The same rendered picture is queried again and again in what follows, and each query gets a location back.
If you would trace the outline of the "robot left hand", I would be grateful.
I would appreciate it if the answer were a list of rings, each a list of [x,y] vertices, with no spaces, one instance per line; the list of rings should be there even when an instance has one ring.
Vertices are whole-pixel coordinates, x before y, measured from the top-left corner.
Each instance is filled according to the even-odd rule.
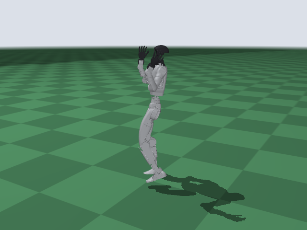
[[[157,50],[156,55],[155,55],[155,50],[154,50],[153,57],[151,58],[151,62],[148,64],[147,69],[149,68],[149,66],[154,69],[155,65],[157,65],[158,63],[160,63],[163,60],[163,58],[161,58],[162,55],[163,55],[163,52],[161,53],[161,50],[159,51],[159,55],[158,56],[157,55],[158,55],[158,50]]]

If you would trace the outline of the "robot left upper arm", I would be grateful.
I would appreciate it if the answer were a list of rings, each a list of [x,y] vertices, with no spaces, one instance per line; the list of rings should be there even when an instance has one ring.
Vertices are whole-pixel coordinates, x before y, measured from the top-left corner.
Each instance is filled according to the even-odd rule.
[[[157,88],[158,88],[158,86],[160,85],[160,83],[161,83],[163,77],[165,76],[165,74],[166,74],[166,70],[165,70],[164,68],[160,67],[160,68],[157,70],[157,72],[156,72],[156,77],[155,77],[155,79],[154,79],[154,81],[155,81],[155,83],[156,83],[156,85],[157,85]],[[150,84],[148,85],[148,90],[151,91],[151,92],[154,92],[154,90],[152,89],[152,87],[151,87]]]

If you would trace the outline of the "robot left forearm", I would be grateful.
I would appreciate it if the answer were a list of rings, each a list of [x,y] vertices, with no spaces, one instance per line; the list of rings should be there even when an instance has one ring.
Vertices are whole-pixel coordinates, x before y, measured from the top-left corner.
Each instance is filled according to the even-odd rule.
[[[153,89],[154,91],[156,91],[156,90],[157,90],[157,85],[156,85],[156,83],[155,83],[155,81],[154,81],[154,79],[153,79],[152,71],[153,71],[153,68],[149,66],[149,68],[146,69],[146,71],[145,71],[144,74],[146,75],[147,84],[150,84],[151,87],[152,87],[152,89]]]

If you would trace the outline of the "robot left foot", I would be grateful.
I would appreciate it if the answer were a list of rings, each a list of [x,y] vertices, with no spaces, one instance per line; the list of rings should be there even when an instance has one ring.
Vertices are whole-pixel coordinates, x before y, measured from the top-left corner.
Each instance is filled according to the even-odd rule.
[[[164,177],[166,177],[167,175],[166,175],[166,173],[164,172],[164,171],[161,171],[159,174],[155,174],[154,173],[154,175],[151,177],[151,178],[149,178],[148,180],[146,180],[146,182],[147,183],[149,183],[149,182],[153,182],[153,181],[156,181],[156,180],[158,180],[158,179],[160,179],[160,178],[164,178]]]

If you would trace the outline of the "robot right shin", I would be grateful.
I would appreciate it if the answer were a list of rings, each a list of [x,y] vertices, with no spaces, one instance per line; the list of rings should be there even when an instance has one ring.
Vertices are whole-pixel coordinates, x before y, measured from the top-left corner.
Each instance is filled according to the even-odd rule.
[[[156,150],[156,145],[155,146],[153,146],[153,147],[150,147],[151,148],[151,150],[152,150],[152,152],[153,152],[153,154],[154,154],[154,156],[155,156],[155,158],[156,158],[156,164],[157,164],[157,150]]]

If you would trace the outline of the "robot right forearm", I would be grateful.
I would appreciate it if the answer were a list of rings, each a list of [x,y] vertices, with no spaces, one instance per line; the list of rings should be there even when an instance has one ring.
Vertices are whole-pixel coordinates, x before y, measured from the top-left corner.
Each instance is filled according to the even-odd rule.
[[[139,64],[137,68],[139,70],[140,76],[145,77],[146,75],[144,74],[145,70],[143,69],[143,60],[139,60]]]

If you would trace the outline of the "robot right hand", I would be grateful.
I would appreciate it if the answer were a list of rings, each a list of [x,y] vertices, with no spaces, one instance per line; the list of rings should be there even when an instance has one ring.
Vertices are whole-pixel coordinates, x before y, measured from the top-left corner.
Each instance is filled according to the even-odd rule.
[[[143,62],[144,62],[145,56],[149,53],[149,51],[147,51],[147,53],[145,54],[147,47],[145,48],[145,51],[144,51],[144,47],[143,47],[143,51],[142,51],[142,46],[141,46],[141,50],[140,50],[140,47],[139,47],[139,60],[143,60]],[[138,64],[139,64],[139,60],[138,60]]]

